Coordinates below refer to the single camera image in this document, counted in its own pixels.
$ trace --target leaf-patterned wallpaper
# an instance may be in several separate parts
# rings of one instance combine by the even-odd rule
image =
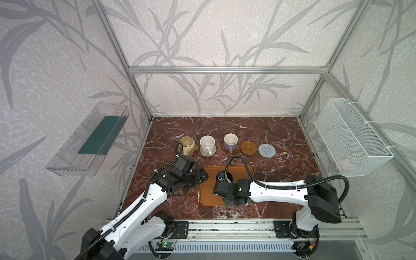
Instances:
[[[0,0],[0,26],[0,259],[72,259],[112,217],[149,123],[89,1]],[[47,170],[97,101],[131,113],[98,173]]]
[[[359,1],[102,2],[130,66],[324,66]],[[147,74],[136,80],[154,115],[298,115],[317,77]],[[277,87],[282,84],[290,87]]]
[[[416,1],[373,1],[332,73],[413,165],[416,165]],[[329,98],[324,84],[304,122],[329,174],[338,169],[313,122]],[[414,259],[416,193],[391,162],[352,177],[343,206],[358,217],[380,260]]]

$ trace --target white mesh basket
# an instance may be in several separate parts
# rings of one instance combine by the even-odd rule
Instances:
[[[344,176],[364,176],[393,158],[390,149],[347,99],[329,99],[315,126]]]

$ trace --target perforated metal strip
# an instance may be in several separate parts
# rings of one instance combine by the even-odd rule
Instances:
[[[230,253],[230,252],[294,252],[293,242],[178,242],[174,252],[178,253]],[[149,253],[149,246],[142,246],[137,253]]]

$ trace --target gray floor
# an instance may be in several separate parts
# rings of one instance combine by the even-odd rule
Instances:
[[[156,260],[152,254],[134,254],[129,260]],[[169,260],[296,260],[292,253],[182,253],[173,254]],[[320,241],[309,260],[362,260],[354,241]]]

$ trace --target mug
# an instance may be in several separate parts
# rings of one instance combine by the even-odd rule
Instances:
[[[224,148],[227,152],[233,153],[237,149],[238,137],[235,134],[226,134],[224,136]]]
[[[204,136],[199,141],[201,145],[201,154],[203,156],[209,157],[215,154],[215,139],[212,136]]]
[[[193,152],[198,149],[195,141],[190,136],[182,137],[180,141],[183,143],[183,155],[192,156]]]

